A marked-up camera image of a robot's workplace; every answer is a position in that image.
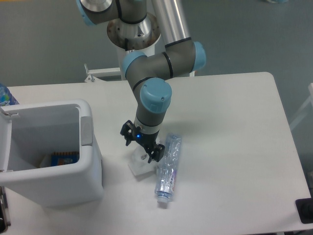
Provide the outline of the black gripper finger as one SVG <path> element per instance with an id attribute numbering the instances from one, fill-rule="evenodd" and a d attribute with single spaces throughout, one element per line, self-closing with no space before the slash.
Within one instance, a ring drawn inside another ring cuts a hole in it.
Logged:
<path id="1" fill-rule="evenodd" d="M 148 163 L 151 161 L 159 162 L 165 152 L 165 146 L 163 144 L 153 143 L 152 145 L 147 145 L 144 147 L 146 153 L 149 155 Z"/>
<path id="2" fill-rule="evenodd" d="M 132 141 L 135 140 L 133 130 L 134 124 L 130 120 L 126 121 L 122 125 L 120 134 L 124 137 L 126 141 L 126 146 L 128 146 Z"/>

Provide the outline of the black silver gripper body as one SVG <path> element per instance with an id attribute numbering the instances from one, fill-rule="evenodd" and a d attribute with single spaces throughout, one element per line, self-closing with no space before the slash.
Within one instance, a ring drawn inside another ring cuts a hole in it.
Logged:
<path id="1" fill-rule="evenodd" d="M 157 147 L 157 136 L 160 126 L 147 126 L 138 119 L 134 120 L 134 127 L 132 129 L 133 139 L 145 149 L 153 150 Z"/>

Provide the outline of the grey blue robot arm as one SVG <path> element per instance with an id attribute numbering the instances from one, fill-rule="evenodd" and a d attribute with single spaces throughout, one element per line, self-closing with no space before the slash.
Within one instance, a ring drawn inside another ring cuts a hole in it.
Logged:
<path id="1" fill-rule="evenodd" d="M 160 161 L 165 147 L 156 139 L 171 102 L 168 80 L 205 66 L 201 43 L 194 42 L 179 0 L 155 0 L 155 14 L 144 0 L 79 0 L 77 7 L 87 25 L 108 23 L 110 40 L 127 54 L 121 72 L 137 101 L 134 121 L 121 128 L 126 144 L 135 141 Z"/>

